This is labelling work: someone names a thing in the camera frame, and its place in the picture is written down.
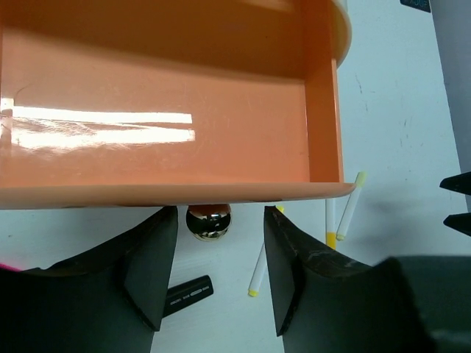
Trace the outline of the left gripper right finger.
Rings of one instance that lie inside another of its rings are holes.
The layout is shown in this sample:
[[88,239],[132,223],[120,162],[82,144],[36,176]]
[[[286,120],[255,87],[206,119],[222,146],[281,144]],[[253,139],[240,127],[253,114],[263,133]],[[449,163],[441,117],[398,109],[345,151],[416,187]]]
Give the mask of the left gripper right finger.
[[286,352],[468,352],[470,259],[369,266],[264,210],[276,333]]

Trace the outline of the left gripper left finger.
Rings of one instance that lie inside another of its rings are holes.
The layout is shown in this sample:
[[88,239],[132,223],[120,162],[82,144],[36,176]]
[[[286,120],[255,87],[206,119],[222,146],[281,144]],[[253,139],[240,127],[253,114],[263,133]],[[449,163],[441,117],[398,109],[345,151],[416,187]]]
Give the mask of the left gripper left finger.
[[47,269],[1,271],[3,352],[149,352],[160,329],[178,212]]

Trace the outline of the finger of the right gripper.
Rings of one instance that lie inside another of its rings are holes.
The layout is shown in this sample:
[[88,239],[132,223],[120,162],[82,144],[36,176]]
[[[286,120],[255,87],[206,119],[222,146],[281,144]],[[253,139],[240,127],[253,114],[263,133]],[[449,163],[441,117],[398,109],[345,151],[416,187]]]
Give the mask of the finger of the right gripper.
[[447,177],[439,187],[457,193],[471,193],[471,172]]
[[465,235],[471,235],[471,213],[449,215],[443,224]]

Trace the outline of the orange drawer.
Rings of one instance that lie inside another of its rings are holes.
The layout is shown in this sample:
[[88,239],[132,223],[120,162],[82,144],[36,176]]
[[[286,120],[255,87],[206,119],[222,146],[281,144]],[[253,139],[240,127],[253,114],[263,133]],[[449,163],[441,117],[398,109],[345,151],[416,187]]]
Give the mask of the orange drawer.
[[3,1],[1,207],[333,199],[331,1]]

